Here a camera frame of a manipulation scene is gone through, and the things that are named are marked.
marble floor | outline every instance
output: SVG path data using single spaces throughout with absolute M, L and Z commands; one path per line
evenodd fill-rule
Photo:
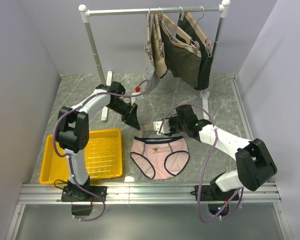
M 126 93 L 134 91 L 135 87 L 144 79 L 143 74 L 115 74 L 113 81 L 123 84 Z M 40 170 L 42 165 L 45 142 L 48 135 L 52 134 L 56 124 L 59 109 L 63 106 L 71 107 L 90 95 L 97 85 L 101 83 L 96 74 L 88 75 L 63 75 L 58 88 L 54 105 L 47 123 L 46 131 L 42 141 L 41 149 L 37 158 L 31 183 L 39 183 Z M 209 112 L 216 125 L 234 135 L 246 138 L 244 125 L 240 117 L 239 109 L 228 75 L 213 75 L 209 86 Z M 194 103 L 202 105 L 199 91 L 167 74 L 159 86 L 142 100 L 137 100 L 137 117 L 140 126 L 152 124 L 160 121 L 165 114 L 173 107 L 181 103 Z M 203 118 L 203 113 L 199 109 L 193 109 L 199 119 Z M 122 134 L 122 157 L 123 176 L 113 179 L 105 179 L 104 182 L 124 182 L 125 177 L 135 182 L 155 182 L 145 177 L 130 159 L 130 150 L 134 136 L 138 132 L 121 122 L 121 116 L 113 111 L 109 111 L 108 121 L 101 121 L 101 112 L 89 120 L 90 130 L 120 128 Z M 144 132 L 144 137 L 158 137 L 155 132 Z M 183 134 L 190 154 L 190 161 L 184 171 L 176 177 L 164 180 L 167 182 L 198 181 L 204 159 L 210 146 L 199 143 Z M 207 165 L 204 180 L 210 181 L 220 173 L 236 169 L 236 163 L 225 153 L 214 150 Z

yellow tray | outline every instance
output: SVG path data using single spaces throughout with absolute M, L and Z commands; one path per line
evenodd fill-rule
M 58 151 L 64 153 L 56 143 Z M 89 141 L 84 149 L 85 167 L 90 179 L 108 179 L 122 176 L 122 145 L 120 129 L 106 129 L 89 132 Z M 40 172 L 40 184 L 54 184 L 56 179 L 68 180 L 68 166 L 65 157 L 59 157 L 53 147 L 53 136 L 45 141 Z

rack pole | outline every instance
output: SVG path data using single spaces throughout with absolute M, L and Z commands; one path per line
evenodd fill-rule
M 224 19 L 226 18 L 227 14 L 228 14 L 229 5 L 230 5 L 230 0 L 223 0 L 222 3 L 219 5 L 220 10 L 222 10 L 222 11 L 220 11 L 221 13 L 220 13 L 220 18 L 219 18 L 219 24 L 218 24 L 218 28 L 216 30 L 215 40 L 214 40 L 214 44 L 213 44 L 213 50 L 212 50 L 213 59 L 212 59 L 211 69 L 215 62 L 215 56 L 216 56 L 216 52 L 217 52 L 217 48 L 218 48 L 218 44 L 219 44 L 221 29 L 224 24 Z
M 94 35 L 92 33 L 92 30 L 91 30 L 89 18 L 85 15 L 87 10 L 88 10 L 87 7 L 83 4 L 79 6 L 79 11 L 81 13 L 81 17 L 82 17 L 82 20 L 84 22 L 86 33 L 88 34 L 88 37 L 89 37 L 89 42 L 90 42 L 90 45 L 91 45 L 91 48 L 92 48 L 94 61 L 95 61 L 96 68 L 97 68 L 98 73 L 99 73 L 99 77 L 101 79 L 101 83 L 106 85 L 106 79 L 105 79 L 104 71 L 102 70 L 102 66 L 101 66 L 99 55 L 98 55 Z
M 111 10 L 88 10 L 86 16 L 104 16 L 104 15 L 131 15 L 131 14 L 171 14 L 171 13 L 192 13 L 192 12 L 219 12 L 220 6 L 183 6 L 177 7 L 155 7 L 155 8 L 136 8 L 136 9 L 111 9 Z

white clothes rack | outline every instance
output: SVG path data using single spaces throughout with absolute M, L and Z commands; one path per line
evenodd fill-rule
M 219 4 L 218 6 L 183 6 L 183 7 L 177 6 L 177 7 L 162 7 L 162 8 L 155 7 L 155 8 L 111 9 L 111 10 L 89 10 L 86 5 L 82 4 L 79 6 L 79 11 L 81 13 L 82 21 L 85 25 L 86 33 L 88 34 L 88 38 L 92 49 L 92 54 L 94 57 L 96 68 L 98 70 L 99 77 L 101 79 L 101 83 L 109 86 L 111 85 L 112 82 L 112 72 L 108 71 L 107 80 L 106 80 L 100 62 L 100 58 L 98 55 L 94 35 L 92 33 L 92 29 L 90 26 L 90 17 L 105 16 L 105 15 L 149 14 L 149 13 L 161 14 L 161 13 L 187 13 L 187 12 L 219 12 L 220 18 L 219 18 L 218 28 L 216 31 L 213 50 L 212 50 L 212 56 L 214 57 L 216 55 L 221 29 L 224 23 L 224 19 L 227 16 L 229 6 L 230 6 L 230 0 L 223 0 L 222 3 Z M 107 115 L 108 115 L 108 109 L 104 107 L 102 110 L 101 120 L 106 121 Z

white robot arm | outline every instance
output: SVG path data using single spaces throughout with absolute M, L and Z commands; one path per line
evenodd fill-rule
M 125 88 L 121 83 L 115 81 L 112 82 L 111 86 L 101 84 L 96 87 L 89 97 L 79 104 L 74 105 L 71 108 L 62 107 L 59 111 L 58 119 L 72 109 L 82 106 L 79 110 L 74 111 L 62 119 L 57 127 L 55 136 L 56 141 L 59 143 L 64 153 L 71 155 L 73 174 L 70 171 L 69 158 L 67 159 L 69 186 L 71 186 L 71 184 L 73 186 L 75 185 L 73 175 L 79 185 L 83 188 L 88 188 L 90 185 L 84 153 L 84 148 L 89 140 L 89 116 L 95 116 L 103 107 L 108 107 L 120 114 L 121 120 L 124 123 L 137 130 L 141 129 L 137 119 L 138 105 L 135 103 L 125 103 L 119 96 L 110 95 L 108 93 L 123 95 L 125 94 Z
M 210 121 L 198 120 L 190 105 L 176 108 L 176 113 L 164 121 L 162 134 L 172 136 L 185 132 L 201 143 L 211 146 L 214 144 L 216 134 Z M 159 131 L 161 123 L 162 121 L 154 122 L 154 129 Z M 237 170 L 224 172 L 210 182 L 211 191 L 207 194 L 211 198 L 219 198 L 228 191 L 242 187 L 255 191 L 277 173 L 277 167 L 262 140 L 256 138 L 251 141 L 218 127 L 216 131 L 218 141 L 215 147 L 236 161 Z

